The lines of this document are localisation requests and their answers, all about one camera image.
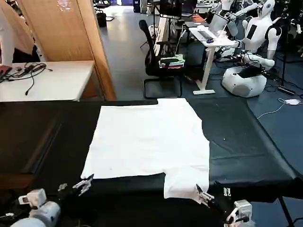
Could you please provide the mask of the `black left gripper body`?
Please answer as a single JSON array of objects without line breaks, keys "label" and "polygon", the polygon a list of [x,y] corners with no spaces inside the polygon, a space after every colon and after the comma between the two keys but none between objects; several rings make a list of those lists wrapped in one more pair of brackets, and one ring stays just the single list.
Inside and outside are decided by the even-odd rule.
[{"label": "black left gripper body", "polygon": [[78,196],[80,193],[80,188],[76,188],[63,183],[59,185],[57,193],[48,194],[47,198],[49,201],[57,203],[59,206],[62,206],[67,200]]}]

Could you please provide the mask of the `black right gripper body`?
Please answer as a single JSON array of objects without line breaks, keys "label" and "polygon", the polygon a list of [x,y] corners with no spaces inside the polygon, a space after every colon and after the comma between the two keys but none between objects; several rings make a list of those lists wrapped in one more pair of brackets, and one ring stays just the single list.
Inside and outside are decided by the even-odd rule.
[{"label": "black right gripper body", "polygon": [[234,210],[233,203],[228,199],[211,199],[208,200],[209,208],[215,210],[223,222],[233,222],[234,217],[231,215]]}]

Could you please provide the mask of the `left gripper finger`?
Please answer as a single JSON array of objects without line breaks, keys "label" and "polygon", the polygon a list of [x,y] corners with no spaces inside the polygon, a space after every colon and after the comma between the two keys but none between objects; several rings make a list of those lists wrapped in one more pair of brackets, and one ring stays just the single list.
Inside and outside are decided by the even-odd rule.
[{"label": "left gripper finger", "polygon": [[85,192],[87,192],[90,189],[92,180],[93,180],[92,178],[87,178],[80,182],[78,186],[79,189],[78,196],[83,195]]},{"label": "left gripper finger", "polygon": [[89,188],[91,186],[91,182],[94,178],[94,174],[91,174],[90,176],[88,176],[87,178],[82,179],[80,182],[76,183],[72,188]]}]

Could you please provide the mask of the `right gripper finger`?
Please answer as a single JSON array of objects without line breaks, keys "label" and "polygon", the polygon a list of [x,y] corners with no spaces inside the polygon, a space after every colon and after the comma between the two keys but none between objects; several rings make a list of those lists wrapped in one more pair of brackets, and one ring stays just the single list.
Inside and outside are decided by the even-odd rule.
[{"label": "right gripper finger", "polygon": [[196,184],[196,189],[198,191],[199,197],[202,198],[203,200],[211,201],[214,199],[214,196],[208,194],[207,192],[204,192],[198,184]]},{"label": "right gripper finger", "polygon": [[211,197],[207,195],[199,195],[199,201],[209,208],[208,203],[211,201]]}]

